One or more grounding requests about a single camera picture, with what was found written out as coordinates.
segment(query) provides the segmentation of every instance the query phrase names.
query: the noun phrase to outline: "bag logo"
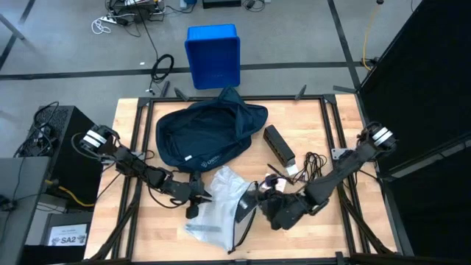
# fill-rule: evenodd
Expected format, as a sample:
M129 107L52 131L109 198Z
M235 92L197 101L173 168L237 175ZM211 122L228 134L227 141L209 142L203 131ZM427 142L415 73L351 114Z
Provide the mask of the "bag logo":
M203 161L201 163L201 166L204 167L204 168L207 168L208 166L214 164L217 160L219 160L220 157L221 157L221 155L216 155L208 161Z

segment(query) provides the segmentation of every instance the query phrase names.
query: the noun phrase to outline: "computer tower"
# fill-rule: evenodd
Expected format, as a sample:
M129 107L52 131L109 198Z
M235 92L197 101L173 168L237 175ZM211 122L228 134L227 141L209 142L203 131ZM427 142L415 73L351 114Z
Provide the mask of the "computer tower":
M50 139L55 138L52 143L52 151L47 155L51 156L49 164L49 174L46 179L56 181L59 186L72 191L75 196L86 204L95 203L96 194L99 187L102 165L99 161L86 158L77 153L71 145L72 136L76 133L85 134L94 123L75 106L59 106L54 111L53 107L48 107L39 112L36 116L36 127L48 122ZM31 126L33 132L30 139L25 143L24 151L20 156L37 155L39 147L35 144L35 139L39 132ZM75 138L76 146L80 140L78 135ZM57 187L48 186L46 194L62 197L68 200L67 207L81 207L69 194L61 191Z

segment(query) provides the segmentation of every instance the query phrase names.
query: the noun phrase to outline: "gray concrete floor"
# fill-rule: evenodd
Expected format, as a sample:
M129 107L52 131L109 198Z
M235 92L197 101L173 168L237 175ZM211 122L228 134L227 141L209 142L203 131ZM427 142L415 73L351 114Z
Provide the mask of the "gray concrete floor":
M178 7L178 0L166 0ZM354 61L362 56L364 33L375 0L334 0ZM24 25L17 22L28 0L0 1L0 13L17 24L27 40L17 40L0 75L151 68L155 54L142 25L141 38L107 25L110 34L94 35L91 22L106 14L104 1L36 0ZM411 0L386 0L372 26L367 57L381 56L411 14ZM188 66L184 49L187 29L195 25L235 24L241 39L241 63L345 62L327 0L272 0L260 13L243 7L172 14L164 22L148 23L160 54L175 57L176 67ZM0 53L10 39L0 24ZM357 67L360 81L366 70ZM149 96L150 77L87 77L30 81L0 80L0 156L10 157L25 139L39 105L58 100L76 105L97 124L111 125L120 98ZM170 74L171 88L189 96L215 96L220 90L194 89L190 74ZM241 72L241 95L334 93L333 85L353 87L347 68L290 68ZM173 90L168 96L174 96Z

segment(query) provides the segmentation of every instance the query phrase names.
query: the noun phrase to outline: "white cable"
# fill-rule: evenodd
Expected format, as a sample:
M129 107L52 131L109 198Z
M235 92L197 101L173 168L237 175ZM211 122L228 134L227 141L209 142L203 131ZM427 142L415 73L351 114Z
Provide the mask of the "white cable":
M111 33L111 29L107 26L102 25L100 18L95 19L91 23L91 31L97 35L104 33Z

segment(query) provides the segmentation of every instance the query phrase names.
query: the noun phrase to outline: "navy blue bag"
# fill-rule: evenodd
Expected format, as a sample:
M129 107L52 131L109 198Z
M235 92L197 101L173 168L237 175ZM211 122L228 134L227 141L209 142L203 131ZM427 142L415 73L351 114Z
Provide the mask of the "navy blue bag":
M160 157L182 172L206 172L237 157L252 143L250 136L265 124L268 110L245 104L227 87L212 100L196 102L158 120Z

